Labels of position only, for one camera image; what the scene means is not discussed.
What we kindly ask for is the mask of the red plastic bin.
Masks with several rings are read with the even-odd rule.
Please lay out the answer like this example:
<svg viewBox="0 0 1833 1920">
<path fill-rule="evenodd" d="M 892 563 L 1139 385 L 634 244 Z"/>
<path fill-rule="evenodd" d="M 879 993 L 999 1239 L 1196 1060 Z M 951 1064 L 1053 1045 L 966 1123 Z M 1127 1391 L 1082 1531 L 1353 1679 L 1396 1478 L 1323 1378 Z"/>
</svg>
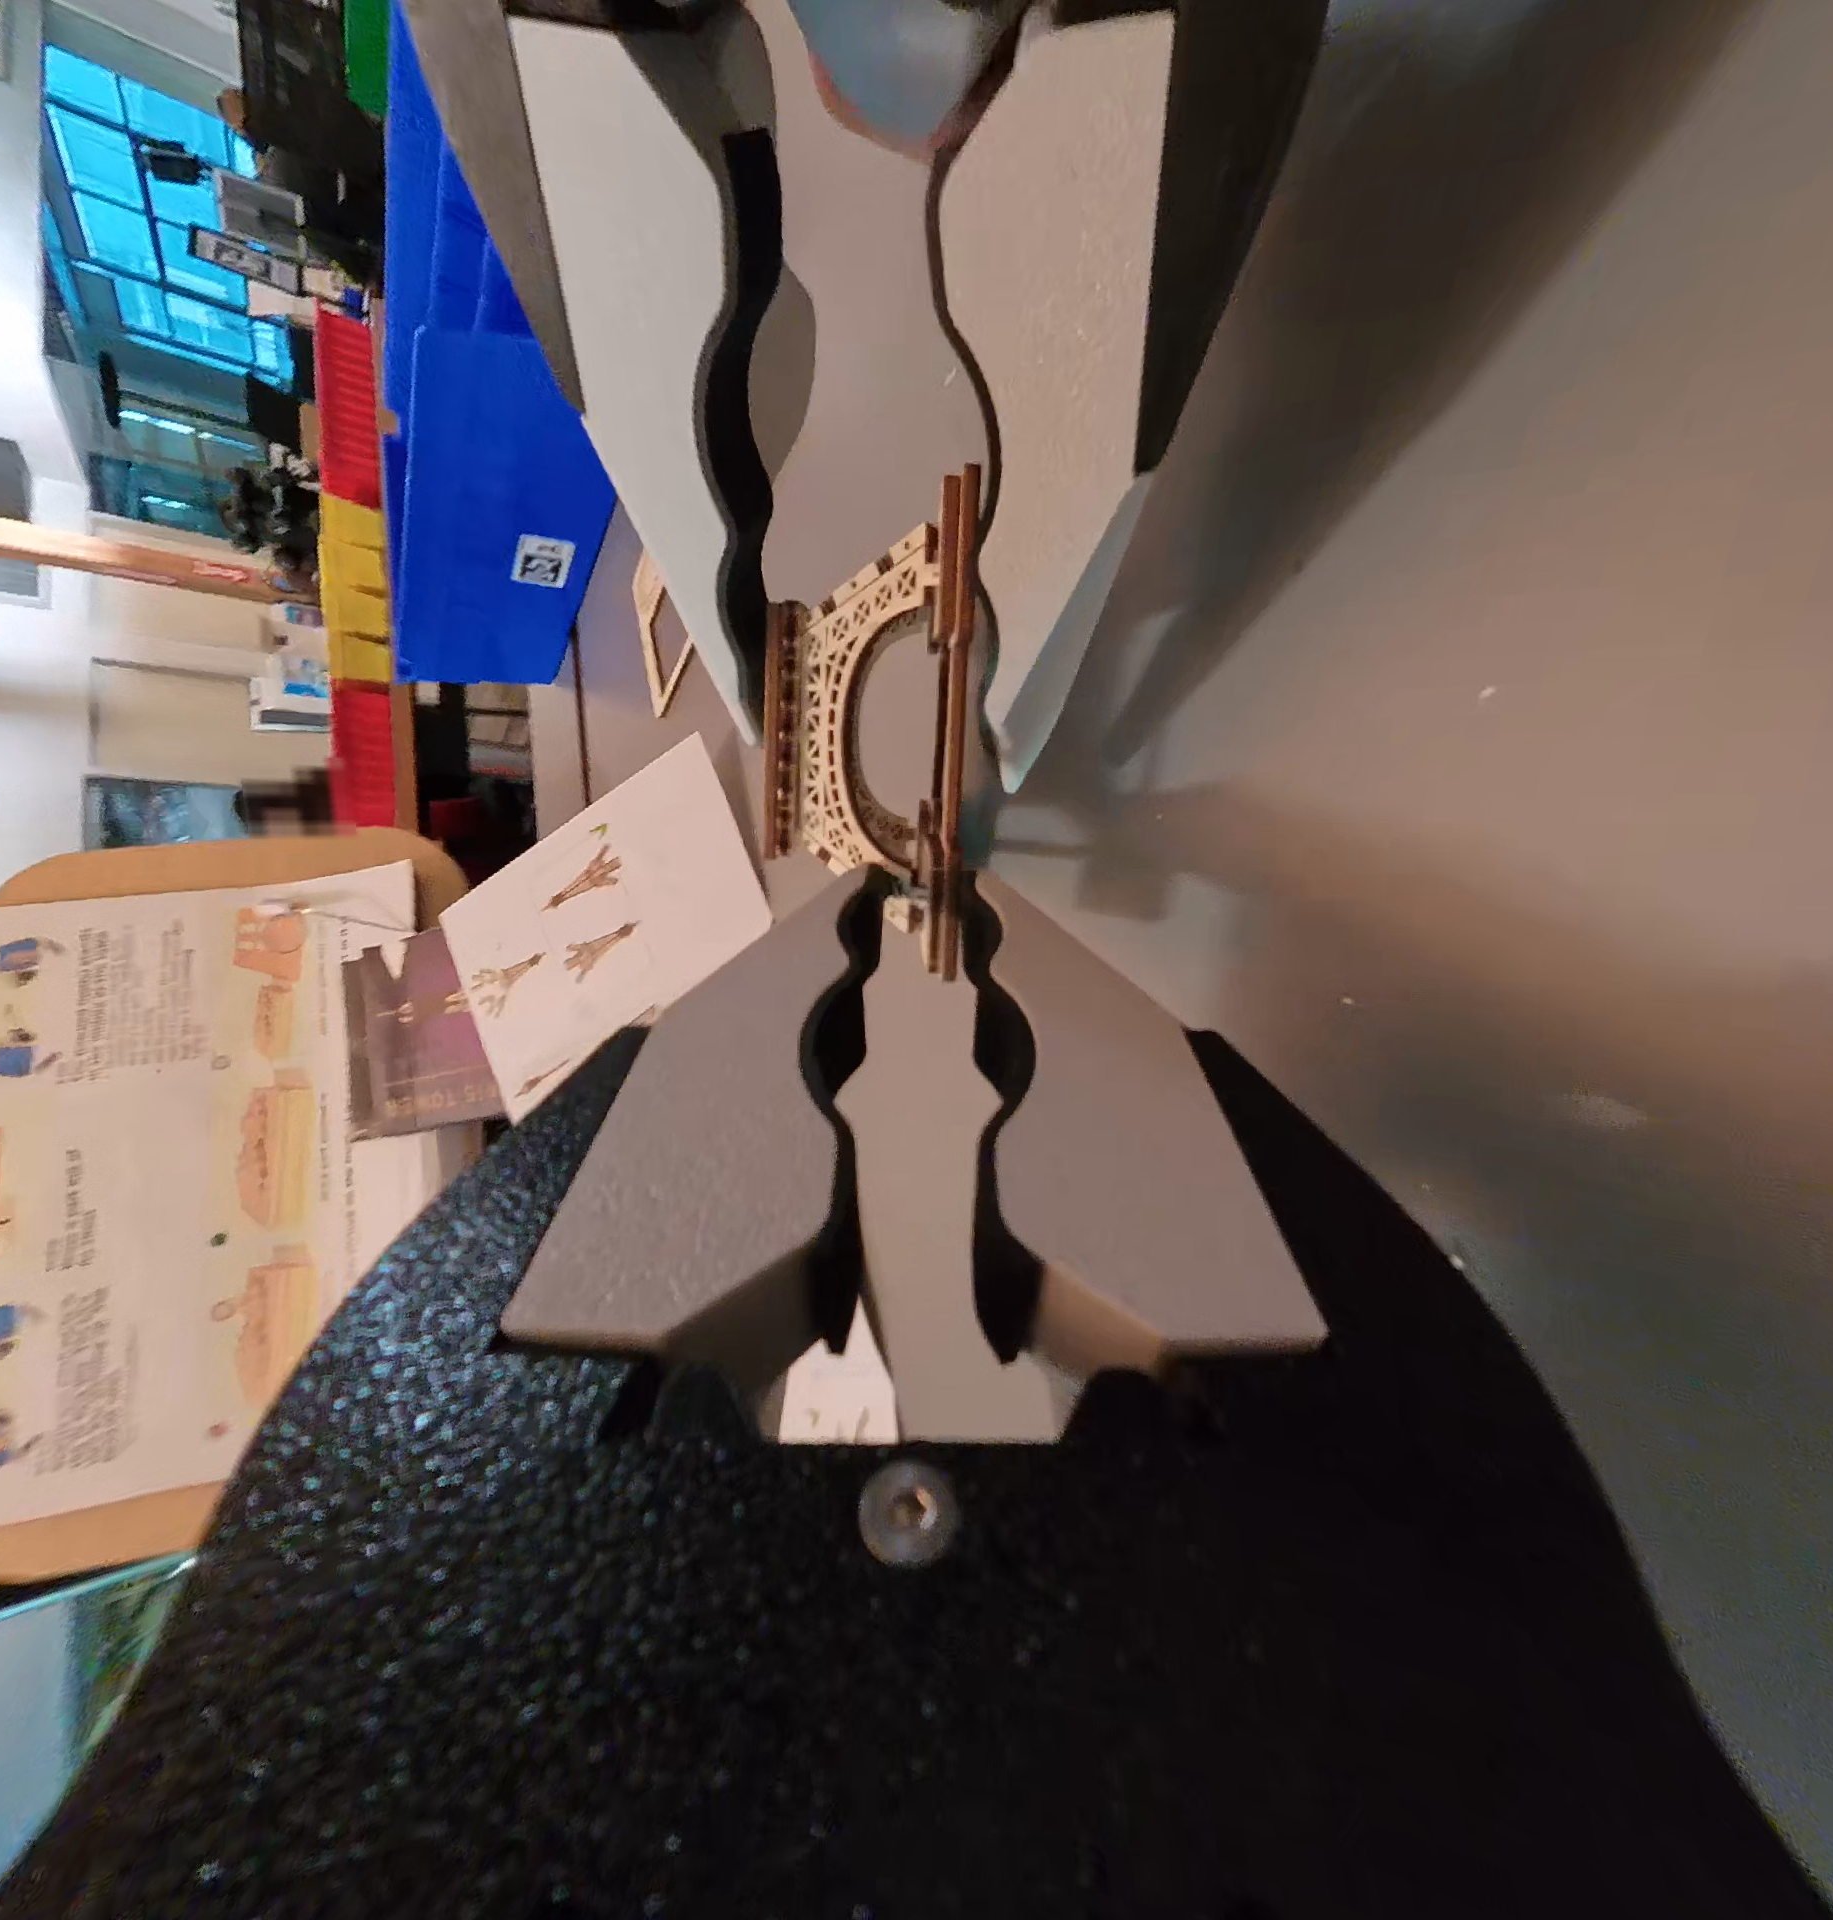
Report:
<svg viewBox="0 0 1833 1920">
<path fill-rule="evenodd" d="M 338 826 L 418 829 L 410 688 L 329 679 L 327 798 L 329 819 Z"/>
<path fill-rule="evenodd" d="M 380 509 L 373 334 L 365 322 L 326 301 L 314 311 L 312 382 L 324 491 L 356 508 Z"/>
</svg>

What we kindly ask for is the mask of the purple puzzle box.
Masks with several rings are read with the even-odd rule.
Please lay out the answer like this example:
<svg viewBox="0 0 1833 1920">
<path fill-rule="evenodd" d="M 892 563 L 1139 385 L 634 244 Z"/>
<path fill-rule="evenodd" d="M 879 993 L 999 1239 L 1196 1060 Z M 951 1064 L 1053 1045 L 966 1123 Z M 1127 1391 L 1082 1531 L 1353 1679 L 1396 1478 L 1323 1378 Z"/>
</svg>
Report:
<svg viewBox="0 0 1833 1920">
<path fill-rule="evenodd" d="M 441 926 L 342 961 L 353 1140 L 506 1115 Z"/>
</svg>

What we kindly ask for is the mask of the folded assembly instruction booklet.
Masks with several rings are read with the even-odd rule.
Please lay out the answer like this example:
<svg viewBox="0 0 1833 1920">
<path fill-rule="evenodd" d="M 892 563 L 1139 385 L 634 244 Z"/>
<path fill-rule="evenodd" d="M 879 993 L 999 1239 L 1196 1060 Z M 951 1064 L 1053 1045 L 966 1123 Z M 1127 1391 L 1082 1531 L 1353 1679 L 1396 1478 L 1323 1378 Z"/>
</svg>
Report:
<svg viewBox="0 0 1833 1920">
<path fill-rule="evenodd" d="M 773 914 L 712 757 L 689 735 L 440 926 L 508 1120 L 567 1118 L 570 1094 L 604 1094 L 596 1132 L 641 1033 L 789 914 Z"/>
</svg>

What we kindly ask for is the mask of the printed instruction sheet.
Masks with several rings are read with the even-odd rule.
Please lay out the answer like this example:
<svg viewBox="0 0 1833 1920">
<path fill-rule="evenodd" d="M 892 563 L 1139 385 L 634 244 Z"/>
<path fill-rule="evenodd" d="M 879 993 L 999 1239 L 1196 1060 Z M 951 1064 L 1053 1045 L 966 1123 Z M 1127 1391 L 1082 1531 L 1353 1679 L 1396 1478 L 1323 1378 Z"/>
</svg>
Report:
<svg viewBox="0 0 1833 1920">
<path fill-rule="evenodd" d="M 0 1525 L 225 1480 L 440 1151 L 357 1140 L 410 860 L 0 905 Z"/>
</svg>

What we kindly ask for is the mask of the blue plastic bin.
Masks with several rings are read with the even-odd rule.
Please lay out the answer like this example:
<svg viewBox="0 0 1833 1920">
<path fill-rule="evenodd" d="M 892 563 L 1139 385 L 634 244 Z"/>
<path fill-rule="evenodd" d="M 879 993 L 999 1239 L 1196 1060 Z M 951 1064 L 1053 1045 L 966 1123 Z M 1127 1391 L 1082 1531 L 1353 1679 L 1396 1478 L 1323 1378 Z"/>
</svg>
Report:
<svg viewBox="0 0 1833 1920">
<path fill-rule="evenodd" d="M 399 684 L 550 684 L 616 509 L 444 131 L 408 3 L 383 120 L 381 512 Z"/>
</svg>

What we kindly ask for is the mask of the wooden parts sheet square cutout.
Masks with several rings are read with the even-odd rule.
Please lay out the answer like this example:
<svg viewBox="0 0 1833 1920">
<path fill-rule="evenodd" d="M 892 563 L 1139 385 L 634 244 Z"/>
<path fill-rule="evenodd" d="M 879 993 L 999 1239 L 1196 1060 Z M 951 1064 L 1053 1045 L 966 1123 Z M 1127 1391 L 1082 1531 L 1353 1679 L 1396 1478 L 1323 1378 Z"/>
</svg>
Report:
<svg viewBox="0 0 1833 1920">
<path fill-rule="evenodd" d="M 672 699 L 677 697 L 684 675 L 689 672 L 689 662 L 693 660 L 693 641 L 689 637 L 689 627 L 681 625 L 680 616 L 671 610 L 671 596 L 662 569 L 659 567 L 653 555 L 647 545 L 641 548 L 634 577 L 632 577 L 632 603 L 636 612 L 636 627 L 641 638 L 641 662 L 644 676 L 647 685 L 647 697 L 651 705 L 651 714 L 655 719 L 668 716 Z M 668 660 L 664 660 L 659 632 L 664 620 L 664 610 L 671 612 L 676 637 L 680 641 L 677 648 Z"/>
</svg>

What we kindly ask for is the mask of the grey desk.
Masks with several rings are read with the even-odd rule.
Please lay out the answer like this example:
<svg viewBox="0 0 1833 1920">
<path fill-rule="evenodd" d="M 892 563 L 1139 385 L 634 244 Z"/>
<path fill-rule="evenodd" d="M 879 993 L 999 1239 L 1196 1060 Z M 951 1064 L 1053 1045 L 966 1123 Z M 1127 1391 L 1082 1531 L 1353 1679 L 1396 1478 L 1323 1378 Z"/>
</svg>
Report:
<svg viewBox="0 0 1833 1920">
<path fill-rule="evenodd" d="M 1305 1355 L 684 1475 L 653 1915 L 1833 1915 L 1833 3 L 1340 3 L 1002 873 Z"/>
</svg>

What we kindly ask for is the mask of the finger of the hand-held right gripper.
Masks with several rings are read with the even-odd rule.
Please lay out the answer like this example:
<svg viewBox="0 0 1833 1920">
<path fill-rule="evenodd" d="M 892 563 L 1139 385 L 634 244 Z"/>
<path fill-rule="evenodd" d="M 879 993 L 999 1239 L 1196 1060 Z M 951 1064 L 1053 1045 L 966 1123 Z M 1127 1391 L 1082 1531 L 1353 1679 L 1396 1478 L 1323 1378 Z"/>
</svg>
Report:
<svg viewBox="0 0 1833 1920">
<path fill-rule="evenodd" d="M 761 15 L 511 18 L 580 420 L 745 745 L 761 738 L 785 286 Z"/>
<path fill-rule="evenodd" d="M 984 722 L 1017 793 L 1147 502 L 1139 466 L 1173 15 L 1028 27 L 938 195 L 944 297 L 992 404 Z"/>
</svg>

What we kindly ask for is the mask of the brown clipboard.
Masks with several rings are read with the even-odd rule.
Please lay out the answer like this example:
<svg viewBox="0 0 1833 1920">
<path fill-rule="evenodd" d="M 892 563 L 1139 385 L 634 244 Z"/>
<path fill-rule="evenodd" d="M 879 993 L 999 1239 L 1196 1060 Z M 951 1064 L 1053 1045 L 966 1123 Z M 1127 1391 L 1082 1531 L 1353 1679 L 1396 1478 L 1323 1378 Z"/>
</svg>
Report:
<svg viewBox="0 0 1833 1920">
<path fill-rule="evenodd" d="M 80 850 L 39 858 L 0 885 L 0 908 L 169 894 L 259 890 L 292 898 L 307 882 L 340 880 L 403 860 L 416 878 L 416 928 L 435 924 L 469 880 L 455 857 L 399 826 Z M 227 1480 L 86 1505 L 0 1525 L 0 1603 L 13 1588 L 120 1570 L 202 1546 Z"/>
</svg>

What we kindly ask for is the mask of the yellow plastic bin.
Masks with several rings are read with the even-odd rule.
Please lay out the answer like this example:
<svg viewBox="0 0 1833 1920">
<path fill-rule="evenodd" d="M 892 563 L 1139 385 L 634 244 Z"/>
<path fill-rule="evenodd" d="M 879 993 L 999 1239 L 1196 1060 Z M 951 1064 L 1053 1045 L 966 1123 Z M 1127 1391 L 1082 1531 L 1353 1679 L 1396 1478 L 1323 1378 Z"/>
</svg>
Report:
<svg viewBox="0 0 1833 1920">
<path fill-rule="evenodd" d="M 396 657 L 381 514 L 322 492 L 318 563 L 329 676 L 391 685 Z"/>
</svg>

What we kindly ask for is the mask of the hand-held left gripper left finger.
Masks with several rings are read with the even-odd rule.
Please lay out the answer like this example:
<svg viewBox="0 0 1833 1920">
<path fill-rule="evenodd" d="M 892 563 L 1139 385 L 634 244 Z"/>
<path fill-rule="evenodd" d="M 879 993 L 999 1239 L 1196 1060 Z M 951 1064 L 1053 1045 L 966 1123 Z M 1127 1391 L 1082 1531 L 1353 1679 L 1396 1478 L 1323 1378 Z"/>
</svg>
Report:
<svg viewBox="0 0 1833 1920">
<path fill-rule="evenodd" d="M 641 1033 L 499 1319 L 512 1355 L 710 1372 L 785 1442 L 790 1366 L 840 1353 L 867 1258 L 856 1134 L 877 882 L 856 869 Z"/>
</svg>

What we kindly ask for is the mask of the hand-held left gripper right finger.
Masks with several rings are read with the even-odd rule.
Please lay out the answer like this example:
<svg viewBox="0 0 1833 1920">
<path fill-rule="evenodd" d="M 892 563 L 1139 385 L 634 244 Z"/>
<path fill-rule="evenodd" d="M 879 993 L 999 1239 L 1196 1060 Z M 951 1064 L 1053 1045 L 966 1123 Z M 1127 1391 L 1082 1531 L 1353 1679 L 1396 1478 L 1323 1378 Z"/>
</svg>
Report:
<svg viewBox="0 0 1833 1920">
<path fill-rule="evenodd" d="M 1327 1319 L 1184 1023 L 994 875 L 965 888 L 960 958 L 960 1424 L 1066 1427 L 1102 1376 L 1316 1352 Z"/>
</svg>

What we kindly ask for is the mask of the wooden tower base model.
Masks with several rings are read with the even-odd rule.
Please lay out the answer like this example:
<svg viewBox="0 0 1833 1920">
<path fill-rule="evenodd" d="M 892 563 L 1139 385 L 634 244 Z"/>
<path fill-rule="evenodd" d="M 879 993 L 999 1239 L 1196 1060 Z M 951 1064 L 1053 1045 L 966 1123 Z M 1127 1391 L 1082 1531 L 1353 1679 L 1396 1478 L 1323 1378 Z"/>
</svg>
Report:
<svg viewBox="0 0 1833 1920">
<path fill-rule="evenodd" d="M 931 975 L 960 968 L 968 890 L 970 660 L 981 610 L 984 472 L 945 473 L 937 517 L 819 603 L 768 609 L 761 675 L 761 858 L 875 868 Z M 898 813 L 862 766 L 862 707 L 883 646 L 920 633 L 932 668 L 929 789 Z"/>
</svg>

